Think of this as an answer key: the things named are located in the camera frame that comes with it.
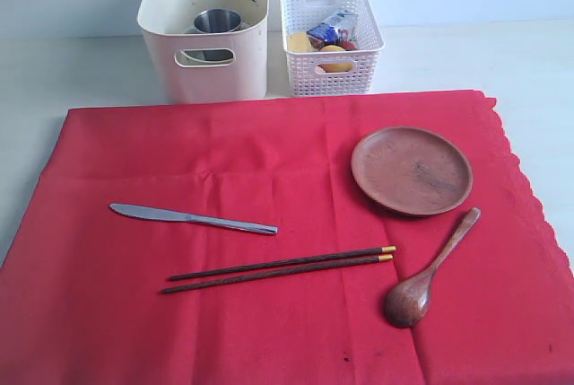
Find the cream plastic bin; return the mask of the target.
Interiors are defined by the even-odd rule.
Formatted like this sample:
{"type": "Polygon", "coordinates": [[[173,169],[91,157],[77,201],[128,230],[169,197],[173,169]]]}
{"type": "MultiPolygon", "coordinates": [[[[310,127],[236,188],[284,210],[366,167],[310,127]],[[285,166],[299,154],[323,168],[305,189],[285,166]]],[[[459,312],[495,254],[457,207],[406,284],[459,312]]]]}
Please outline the cream plastic bin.
{"type": "Polygon", "coordinates": [[[178,103],[261,99],[267,90],[269,0],[142,0],[137,23],[156,73],[178,103]],[[198,14],[230,9],[250,26],[243,31],[184,34],[198,14]],[[230,49],[228,65],[184,65],[180,50],[230,49]]]}

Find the white enamel bowl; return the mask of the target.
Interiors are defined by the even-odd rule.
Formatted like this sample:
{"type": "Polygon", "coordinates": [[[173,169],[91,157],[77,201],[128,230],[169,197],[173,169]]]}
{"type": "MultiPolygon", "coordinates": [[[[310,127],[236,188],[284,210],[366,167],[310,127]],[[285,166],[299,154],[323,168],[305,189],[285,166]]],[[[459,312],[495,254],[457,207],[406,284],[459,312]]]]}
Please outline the white enamel bowl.
{"type": "MultiPolygon", "coordinates": [[[[200,30],[196,26],[190,26],[184,31],[184,34],[205,34],[205,33],[228,33],[235,31],[243,31],[248,29],[250,25],[246,22],[241,22],[241,24],[233,29],[223,29],[221,31],[212,30],[207,32],[206,30],[200,30]]],[[[182,60],[185,60],[184,65],[228,65],[233,61],[234,55],[230,49],[219,48],[219,49],[185,49],[180,50],[182,60]]]]}

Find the brown wooden plate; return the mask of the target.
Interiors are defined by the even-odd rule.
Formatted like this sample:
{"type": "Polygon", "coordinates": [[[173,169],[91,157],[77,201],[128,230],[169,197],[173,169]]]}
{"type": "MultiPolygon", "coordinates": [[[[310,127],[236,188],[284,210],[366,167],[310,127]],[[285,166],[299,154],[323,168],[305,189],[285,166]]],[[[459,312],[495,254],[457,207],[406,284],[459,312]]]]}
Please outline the brown wooden plate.
{"type": "Polygon", "coordinates": [[[474,182],[470,162],[454,144],[418,127],[386,127],[363,137],[352,151],[351,169],[367,197],[410,216],[457,208],[474,182]]]}

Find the yellow lemon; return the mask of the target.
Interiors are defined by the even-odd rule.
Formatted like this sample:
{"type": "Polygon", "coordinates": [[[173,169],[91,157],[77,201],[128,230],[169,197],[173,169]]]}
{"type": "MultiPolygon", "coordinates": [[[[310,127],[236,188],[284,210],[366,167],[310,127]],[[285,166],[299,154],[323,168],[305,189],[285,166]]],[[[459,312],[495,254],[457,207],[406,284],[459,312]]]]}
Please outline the yellow lemon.
{"type": "MultiPolygon", "coordinates": [[[[345,52],[346,49],[337,45],[326,45],[320,49],[321,52],[345,52]]],[[[352,63],[329,63],[320,65],[326,73],[344,73],[352,70],[352,63]]]]}

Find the stainless steel cup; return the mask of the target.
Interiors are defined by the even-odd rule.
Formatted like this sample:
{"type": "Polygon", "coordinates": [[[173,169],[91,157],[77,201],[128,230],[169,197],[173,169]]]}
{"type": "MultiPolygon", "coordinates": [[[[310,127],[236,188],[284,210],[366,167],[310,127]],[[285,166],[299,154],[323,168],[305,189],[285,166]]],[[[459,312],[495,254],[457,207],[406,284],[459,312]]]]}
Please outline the stainless steel cup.
{"type": "MultiPolygon", "coordinates": [[[[233,10],[213,8],[205,10],[194,19],[194,27],[200,33],[227,33],[240,29],[242,18],[233,10]]],[[[224,62],[232,59],[232,53],[227,49],[211,49],[203,51],[206,62],[224,62]]]]}

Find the white perforated plastic basket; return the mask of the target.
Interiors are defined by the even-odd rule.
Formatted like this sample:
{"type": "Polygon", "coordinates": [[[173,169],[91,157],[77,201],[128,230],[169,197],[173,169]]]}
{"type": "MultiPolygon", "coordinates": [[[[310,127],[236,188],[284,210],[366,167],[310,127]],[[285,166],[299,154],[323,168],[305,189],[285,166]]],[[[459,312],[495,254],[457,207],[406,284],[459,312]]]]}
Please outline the white perforated plastic basket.
{"type": "Polygon", "coordinates": [[[376,71],[378,56],[384,47],[369,0],[280,0],[283,51],[287,60],[288,79],[294,96],[345,95],[369,91],[376,71]],[[359,15],[348,41],[358,49],[345,52],[293,53],[287,49],[289,35],[305,31],[340,10],[359,15]],[[317,74],[315,67],[329,63],[352,63],[344,73],[317,74]]]}

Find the upper brown wooden chopstick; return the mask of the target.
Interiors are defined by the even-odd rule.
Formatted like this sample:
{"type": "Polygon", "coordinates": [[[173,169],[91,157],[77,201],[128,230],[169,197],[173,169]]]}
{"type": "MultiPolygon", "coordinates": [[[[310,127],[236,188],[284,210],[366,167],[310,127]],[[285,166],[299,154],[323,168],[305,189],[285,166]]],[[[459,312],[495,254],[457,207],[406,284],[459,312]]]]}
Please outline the upper brown wooden chopstick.
{"type": "Polygon", "coordinates": [[[199,277],[220,276],[220,275],[227,275],[227,274],[232,274],[232,273],[237,273],[237,272],[268,269],[268,268],[272,268],[272,267],[284,267],[284,266],[293,266],[293,265],[313,264],[313,263],[325,262],[325,261],[329,261],[329,260],[338,260],[338,259],[362,258],[362,257],[366,257],[369,255],[391,254],[395,251],[396,251],[396,246],[393,246],[393,245],[370,248],[370,249],[350,250],[350,251],[345,251],[345,252],[337,252],[337,253],[316,255],[316,256],[310,256],[310,257],[281,259],[281,260],[276,260],[276,261],[271,261],[271,262],[241,265],[241,266],[235,266],[235,267],[226,267],[226,268],[219,268],[219,269],[194,272],[194,273],[186,273],[186,274],[181,274],[181,275],[169,276],[167,278],[167,280],[168,281],[180,281],[180,280],[187,280],[187,279],[199,278],[199,277]]]}

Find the lower brown wooden chopstick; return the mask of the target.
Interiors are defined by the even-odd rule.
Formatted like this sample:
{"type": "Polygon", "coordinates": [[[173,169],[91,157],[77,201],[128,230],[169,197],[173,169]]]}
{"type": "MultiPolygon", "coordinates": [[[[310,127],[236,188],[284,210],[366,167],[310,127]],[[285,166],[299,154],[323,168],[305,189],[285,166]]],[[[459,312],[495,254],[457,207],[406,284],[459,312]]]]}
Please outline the lower brown wooden chopstick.
{"type": "Polygon", "coordinates": [[[205,289],[215,286],[223,286],[227,284],[238,284],[251,282],[256,280],[262,280],[267,278],[275,278],[281,276],[291,276],[297,274],[304,274],[314,271],[323,271],[328,269],[342,268],[342,267],[356,267],[369,264],[377,264],[381,262],[389,261],[393,258],[393,253],[383,254],[383,255],[369,255],[362,258],[349,258],[349,259],[338,259],[329,260],[325,262],[313,263],[313,264],[303,264],[303,265],[293,265],[284,267],[272,267],[268,269],[260,269],[248,271],[247,274],[241,276],[223,277],[214,279],[211,281],[205,281],[195,284],[182,284],[177,286],[172,286],[160,290],[161,294],[172,294],[180,293],[185,291],[193,291],[199,289],[205,289]]]}

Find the red sausage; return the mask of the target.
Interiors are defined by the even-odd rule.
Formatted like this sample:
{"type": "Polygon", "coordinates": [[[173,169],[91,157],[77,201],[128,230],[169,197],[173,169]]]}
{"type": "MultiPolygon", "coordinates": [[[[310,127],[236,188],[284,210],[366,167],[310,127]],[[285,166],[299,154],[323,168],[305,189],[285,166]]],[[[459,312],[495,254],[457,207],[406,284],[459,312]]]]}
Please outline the red sausage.
{"type": "Polygon", "coordinates": [[[348,40],[341,40],[338,46],[343,48],[345,51],[356,51],[358,48],[348,40]]]}

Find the steel table knife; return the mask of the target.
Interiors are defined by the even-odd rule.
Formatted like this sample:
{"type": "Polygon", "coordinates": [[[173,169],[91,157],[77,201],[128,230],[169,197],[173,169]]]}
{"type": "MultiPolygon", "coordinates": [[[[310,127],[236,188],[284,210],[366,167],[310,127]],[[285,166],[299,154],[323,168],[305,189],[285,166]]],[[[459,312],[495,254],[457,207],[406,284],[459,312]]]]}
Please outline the steel table knife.
{"type": "Polygon", "coordinates": [[[123,216],[141,220],[177,223],[198,223],[243,232],[253,232],[265,235],[276,235],[279,229],[273,225],[261,223],[242,222],[237,220],[223,219],[200,214],[189,214],[168,209],[149,206],[137,206],[122,203],[111,203],[109,208],[123,216]]]}

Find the red tablecloth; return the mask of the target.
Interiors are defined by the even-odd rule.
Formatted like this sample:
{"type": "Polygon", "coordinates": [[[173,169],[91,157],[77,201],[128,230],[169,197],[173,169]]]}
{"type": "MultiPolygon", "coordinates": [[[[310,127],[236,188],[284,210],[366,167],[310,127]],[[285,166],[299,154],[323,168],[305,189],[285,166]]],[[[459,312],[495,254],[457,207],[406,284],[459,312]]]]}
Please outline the red tablecloth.
{"type": "Polygon", "coordinates": [[[477,91],[72,109],[1,270],[4,384],[570,384],[573,276],[495,112],[477,91]],[[355,144],[424,127],[463,151],[476,226],[413,329],[379,304],[461,213],[370,202],[355,144]],[[111,203],[273,225],[276,235],[123,216],[111,203]],[[396,246],[386,262],[161,294],[396,246]]]}

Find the blue white milk carton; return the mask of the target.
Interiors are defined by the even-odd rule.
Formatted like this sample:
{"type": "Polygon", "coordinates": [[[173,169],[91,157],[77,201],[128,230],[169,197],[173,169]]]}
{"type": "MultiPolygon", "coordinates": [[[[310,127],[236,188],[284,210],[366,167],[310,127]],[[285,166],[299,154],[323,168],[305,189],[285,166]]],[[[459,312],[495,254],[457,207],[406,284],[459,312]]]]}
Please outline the blue white milk carton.
{"type": "Polygon", "coordinates": [[[349,10],[340,10],[326,17],[322,22],[307,30],[316,46],[336,44],[349,39],[355,29],[359,15],[349,10]]]}

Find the brown wooden chopstick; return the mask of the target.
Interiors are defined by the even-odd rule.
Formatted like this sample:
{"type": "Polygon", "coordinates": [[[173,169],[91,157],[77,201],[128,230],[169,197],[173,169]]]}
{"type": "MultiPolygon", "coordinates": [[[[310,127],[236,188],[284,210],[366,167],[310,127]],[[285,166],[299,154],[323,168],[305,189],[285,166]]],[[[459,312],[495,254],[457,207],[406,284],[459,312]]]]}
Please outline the brown wooden chopstick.
{"type": "Polygon", "coordinates": [[[369,255],[391,254],[395,251],[396,251],[396,246],[393,246],[393,245],[370,248],[370,249],[350,250],[350,251],[345,251],[345,252],[337,252],[337,253],[316,255],[316,256],[310,256],[310,257],[281,259],[281,260],[276,260],[276,261],[271,261],[271,262],[241,265],[241,266],[235,266],[235,267],[226,267],[226,268],[219,268],[219,269],[194,272],[194,273],[186,273],[186,274],[181,274],[181,275],[169,276],[167,278],[167,280],[168,281],[180,281],[180,280],[187,280],[187,279],[199,278],[199,277],[220,276],[220,275],[227,275],[227,274],[232,274],[232,273],[237,273],[237,272],[268,269],[268,268],[272,268],[272,267],[284,267],[284,266],[293,266],[293,265],[313,264],[313,263],[325,262],[325,261],[329,261],[329,260],[338,260],[338,259],[362,258],[362,257],[366,257],[369,255]]]}
{"type": "Polygon", "coordinates": [[[349,258],[349,259],[338,259],[329,260],[325,262],[313,263],[313,264],[303,264],[303,265],[293,265],[284,267],[272,267],[268,269],[260,269],[248,271],[247,274],[241,276],[223,277],[214,279],[211,281],[205,281],[195,284],[182,284],[177,286],[172,286],[160,290],[161,294],[172,294],[180,293],[185,291],[193,291],[199,289],[205,289],[215,286],[223,286],[227,284],[238,284],[251,282],[256,280],[262,280],[267,278],[275,278],[281,276],[291,276],[297,274],[304,274],[314,271],[323,271],[328,269],[342,268],[342,267],[356,267],[369,264],[377,264],[381,262],[389,261],[393,258],[393,253],[383,254],[383,255],[369,255],[362,258],[349,258]]]}

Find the yellow cheese wedge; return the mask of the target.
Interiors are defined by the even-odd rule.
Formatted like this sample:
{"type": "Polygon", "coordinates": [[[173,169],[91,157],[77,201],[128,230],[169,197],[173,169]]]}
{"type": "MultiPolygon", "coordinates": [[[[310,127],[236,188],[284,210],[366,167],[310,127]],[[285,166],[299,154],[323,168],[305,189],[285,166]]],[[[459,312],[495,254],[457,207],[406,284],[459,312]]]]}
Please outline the yellow cheese wedge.
{"type": "Polygon", "coordinates": [[[287,49],[293,53],[309,53],[314,51],[309,40],[309,35],[305,31],[289,35],[287,38],[287,49]]]}

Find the brown wooden spoon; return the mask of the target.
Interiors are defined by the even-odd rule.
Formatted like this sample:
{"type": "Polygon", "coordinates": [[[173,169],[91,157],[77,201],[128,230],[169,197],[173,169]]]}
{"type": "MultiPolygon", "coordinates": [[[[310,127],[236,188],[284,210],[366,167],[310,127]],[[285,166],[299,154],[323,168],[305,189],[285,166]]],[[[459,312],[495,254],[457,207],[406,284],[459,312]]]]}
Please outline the brown wooden spoon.
{"type": "Polygon", "coordinates": [[[449,237],[438,256],[419,273],[396,284],[386,295],[382,307],[387,322],[396,328],[411,328],[426,315],[431,302],[432,281],[439,267],[481,217],[481,210],[469,210],[449,237]]]}

